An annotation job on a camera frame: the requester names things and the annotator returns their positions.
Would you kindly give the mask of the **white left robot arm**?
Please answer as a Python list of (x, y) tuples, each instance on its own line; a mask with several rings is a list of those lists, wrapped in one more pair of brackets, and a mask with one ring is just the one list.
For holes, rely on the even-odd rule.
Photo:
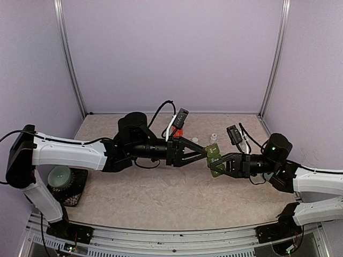
[(46, 185), (36, 167), (63, 165), (102, 172), (120, 172), (136, 158), (164, 160), (182, 167), (206, 157), (203, 147), (183, 137), (158, 138), (148, 126), (147, 116), (132, 112), (119, 119), (114, 138), (78, 141), (52, 137), (28, 124), (16, 130), (18, 137), (10, 148), (6, 182), (20, 189), (63, 238), (75, 233), (73, 223)]

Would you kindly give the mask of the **small white pill bottle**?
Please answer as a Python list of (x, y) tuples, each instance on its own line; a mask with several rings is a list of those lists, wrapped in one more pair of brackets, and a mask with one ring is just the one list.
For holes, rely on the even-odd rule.
[(194, 137), (194, 138), (192, 138), (192, 142), (198, 145), (199, 144), (199, 139)]

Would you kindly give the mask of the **front aluminium rail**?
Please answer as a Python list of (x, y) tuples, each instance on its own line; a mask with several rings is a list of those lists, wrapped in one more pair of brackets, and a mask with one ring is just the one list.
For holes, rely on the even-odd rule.
[(94, 226), (89, 244), (77, 243), (45, 233), (47, 223), (32, 215), (26, 227), (23, 252), (41, 245), (52, 254), (70, 256), (275, 256), (274, 247), (284, 241), (259, 243), (254, 226), (198, 231), (147, 231)]

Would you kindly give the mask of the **red cylindrical can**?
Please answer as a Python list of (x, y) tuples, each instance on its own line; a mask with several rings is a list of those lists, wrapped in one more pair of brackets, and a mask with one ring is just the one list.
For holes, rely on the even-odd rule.
[(183, 129), (177, 129), (177, 128), (173, 127), (172, 136), (174, 138), (175, 137), (182, 137), (183, 136)]

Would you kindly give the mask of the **green pill organizer box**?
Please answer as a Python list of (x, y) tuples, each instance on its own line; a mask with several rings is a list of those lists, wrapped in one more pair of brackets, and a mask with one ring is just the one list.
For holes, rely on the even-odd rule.
[[(204, 148), (207, 154), (207, 166), (208, 168), (210, 168), (210, 164), (219, 161), (220, 159), (222, 159), (221, 155), (220, 155), (220, 149), (217, 143), (211, 144), (207, 147)], [(220, 170), (225, 170), (225, 165), (223, 163), (219, 164), (216, 166), (216, 168), (220, 169)], [(213, 178), (217, 178), (219, 176), (222, 175), (222, 173), (217, 172), (216, 170), (212, 170), (210, 169), (211, 175)]]

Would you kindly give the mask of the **left aluminium frame post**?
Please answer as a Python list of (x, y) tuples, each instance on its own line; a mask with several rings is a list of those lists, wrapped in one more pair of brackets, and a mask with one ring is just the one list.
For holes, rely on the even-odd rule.
[(79, 108), (80, 114), (82, 118), (84, 119), (87, 116), (87, 110), (85, 107), (84, 99), (81, 94), (80, 87), (78, 85), (76, 71), (74, 68), (73, 60), (72, 60), (72, 55), (71, 55), (71, 50), (70, 50), (69, 40), (68, 40), (68, 33), (66, 30), (66, 24), (65, 24), (64, 13), (63, 13), (63, 3), (61, 0), (54, 0), (54, 9), (55, 9), (59, 35), (61, 38), (63, 54), (66, 61), (66, 66), (68, 69), (69, 77), (71, 80), (72, 90), (75, 95), (76, 103)]

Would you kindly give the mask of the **aluminium frame post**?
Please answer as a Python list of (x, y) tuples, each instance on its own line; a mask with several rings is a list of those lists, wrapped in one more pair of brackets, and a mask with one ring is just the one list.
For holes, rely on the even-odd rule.
[(259, 117), (261, 119), (264, 119), (266, 115), (267, 108), (271, 100), (275, 80), (277, 77), (277, 73), (278, 73), (278, 69), (279, 69), (279, 65), (281, 61), (281, 56), (282, 56), (282, 49), (284, 46), (284, 40), (286, 36), (286, 31), (287, 31), (290, 6), (291, 6), (291, 0), (282, 1), (281, 18), (280, 18), (280, 24), (279, 24), (279, 29), (278, 29), (277, 42), (275, 46), (272, 66), (271, 66), (271, 70), (270, 70), (270, 74), (269, 74), (269, 78), (267, 82), (267, 88), (266, 88), (262, 105), (259, 111)]
[(74, 68), (73, 60), (72, 60), (72, 55), (71, 55), (71, 50), (70, 50), (69, 40), (68, 40), (68, 33), (66, 30), (66, 24), (65, 24), (64, 13), (63, 13), (63, 3), (61, 0), (54, 0), (54, 9), (55, 9), (59, 35), (61, 38), (63, 54), (66, 61), (66, 66), (68, 69), (69, 77), (71, 80), (72, 90), (75, 95), (76, 103), (79, 108), (80, 114), (82, 118), (84, 119), (87, 116), (87, 110), (85, 107), (84, 99), (81, 94), (80, 87), (78, 85), (76, 71)]

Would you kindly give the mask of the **green ceramic bowl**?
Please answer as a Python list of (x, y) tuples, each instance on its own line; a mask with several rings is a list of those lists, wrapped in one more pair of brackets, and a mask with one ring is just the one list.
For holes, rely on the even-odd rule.
[(67, 166), (55, 166), (48, 174), (48, 185), (54, 188), (66, 188), (71, 183), (72, 173)]

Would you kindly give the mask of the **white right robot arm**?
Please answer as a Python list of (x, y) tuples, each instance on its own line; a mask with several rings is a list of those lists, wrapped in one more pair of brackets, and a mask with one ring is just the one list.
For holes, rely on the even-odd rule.
[(342, 171), (308, 168), (288, 160), (292, 144), (280, 133), (273, 133), (261, 154), (229, 153), (211, 163), (210, 169), (233, 178), (271, 174), (268, 182), (285, 193), (317, 192), (333, 198), (289, 203), (278, 217), (274, 233), (285, 238), (296, 226), (342, 219)]

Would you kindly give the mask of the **right aluminium frame post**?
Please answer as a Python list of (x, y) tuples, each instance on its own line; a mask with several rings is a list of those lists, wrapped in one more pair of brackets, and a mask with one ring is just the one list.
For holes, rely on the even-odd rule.
[(279, 24), (279, 29), (278, 29), (277, 42), (275, 46), (272, 66), (271, 66), (271, 70), (270, 70), (270, 74), (269, 74), (269, 78), (267, 82), (267, 88), (266, 88), (262, 105), (259, 111), (259, 117), (261, 119), (264, 119), (266, 115), (267, 108), (271, 100), (275, 80), (277, 77), (277, 73), (278, 73), (278, 69), (279, 69), (279, 65), (281, 61), (281, 56), (282, 56), (282, 49), (284, 46), (284, 40), (286, 36), (286, 31), (287, 31), (290, 6), (291, 6), (291, 0), (282, 1), (281, 18), (280, 18), (280, 24)]

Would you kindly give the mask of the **black square tray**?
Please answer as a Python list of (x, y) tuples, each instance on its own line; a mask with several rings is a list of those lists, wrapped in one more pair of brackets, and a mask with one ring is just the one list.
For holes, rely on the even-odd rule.
[(71, 168), (70, 181), (62, 188), (52, 187), (47, 189), (52, 196), (65, 207), (76, 207), (84, 191), (88, 177), (88, 170)]

